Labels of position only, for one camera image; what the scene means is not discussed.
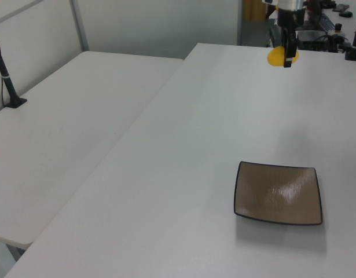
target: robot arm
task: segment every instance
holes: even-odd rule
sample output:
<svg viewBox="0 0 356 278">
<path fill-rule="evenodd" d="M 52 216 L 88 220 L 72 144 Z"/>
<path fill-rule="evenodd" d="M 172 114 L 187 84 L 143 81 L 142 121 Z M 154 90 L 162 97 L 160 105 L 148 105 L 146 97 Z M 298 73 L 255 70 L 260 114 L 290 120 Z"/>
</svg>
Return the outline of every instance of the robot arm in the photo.
<svg viewBox="0 0 356 278">
<path fill-rule="evenodd" d="M 262 0 L 264 3 L 278 5 L 278 25 L 282 28 L 282 46 L 285 49 L 284 67 L 289 68 L 296 56 L 298 42 L 295 30 L 304 23 L 305 6 L 303 0 Z"/>
</svg>

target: yellow ball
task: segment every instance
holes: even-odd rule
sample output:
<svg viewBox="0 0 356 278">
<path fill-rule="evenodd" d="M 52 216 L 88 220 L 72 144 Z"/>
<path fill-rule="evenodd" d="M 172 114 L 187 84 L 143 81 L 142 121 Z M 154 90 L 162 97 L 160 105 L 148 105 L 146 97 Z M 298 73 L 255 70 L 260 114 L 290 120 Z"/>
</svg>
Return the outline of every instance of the yellow ball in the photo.
<svg viewBox="0 0 356 278">
<path fill-rule="evenodd" d="M 296 51 L 296 56 L 292 58 L 292 63 L 295 63 L 299 58 L 299 52 Z M 270 65 L 273 65 L 275 67 L 283 67 L 284 63 L 284 47 L 283 46 L 278 46 L 274 48 L 269 54 L 268 54 L 268 63 Z"/>
</svg>

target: black cable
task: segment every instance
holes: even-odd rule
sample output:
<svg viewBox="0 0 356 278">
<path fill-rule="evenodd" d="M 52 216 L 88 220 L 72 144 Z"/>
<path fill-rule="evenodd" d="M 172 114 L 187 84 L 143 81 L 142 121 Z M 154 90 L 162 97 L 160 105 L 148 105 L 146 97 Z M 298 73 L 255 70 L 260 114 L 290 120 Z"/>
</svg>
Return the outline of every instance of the black cable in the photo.
<svg viewBox="0 0 356 278">
<path fill-rule="evenodd" d="M 327 34 L 325 34 L 325 35 L 323 35 L 323 36 L 320 36 L 320 37 L 318 37 L 318 38 L 316 38 L 315 40 L 313 40 L 312 42 L 316 42 L 317 40 L 319 40 L 319 39 L 321 39 L 321 38 L 327 38 L 328 37 L 328 35 Z"/>
<path fill-rule="evenodd" d="M 1 96 L 2 96 L 2 104 L 3 104 L 3 107 L 5 107 L 5 103 L 4 103 L 4 96 L 3 96 L 3 77 L 2 77 L 2 93 L 1 93 Z"/>
<path fill-rule="evenodd" d="M 4 97 L 3 97 L 3 77 L 2 77 L 2 104 L 3 104 L 3 107 L 5 107 Z"/>
</svg>

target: floor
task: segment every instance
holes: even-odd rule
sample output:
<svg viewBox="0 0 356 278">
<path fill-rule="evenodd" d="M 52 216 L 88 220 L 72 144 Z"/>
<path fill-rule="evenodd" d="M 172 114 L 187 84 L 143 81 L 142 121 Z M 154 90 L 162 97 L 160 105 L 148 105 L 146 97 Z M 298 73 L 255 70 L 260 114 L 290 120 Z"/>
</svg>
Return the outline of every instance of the floor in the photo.
<svg viewBox="0 0 356 278">
<path fill-rule="evenodd" d="M 241 45 L 266 47 L 269 41 L 269 27 L 274 20 L 242 21 Z"/>
</svg>

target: white wall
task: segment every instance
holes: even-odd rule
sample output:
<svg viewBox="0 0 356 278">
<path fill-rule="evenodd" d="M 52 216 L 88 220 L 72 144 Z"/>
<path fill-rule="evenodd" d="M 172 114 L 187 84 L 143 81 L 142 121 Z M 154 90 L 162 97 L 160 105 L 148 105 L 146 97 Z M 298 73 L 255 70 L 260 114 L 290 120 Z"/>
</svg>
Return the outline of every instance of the white wall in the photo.
<svg viewBox="0 0 356 278">
<path fill-rule="evenodd" d="M 21 95 L 81 52 L 70 1 L 44 0 L 0 23 L 0 45 Z"/>
<path fill-rule="evenodd" d="M 74 4 L 92 51 L 185 58 L 199 42 L 237 44 L 242 0 L 74 0 Z"/>
</svg>

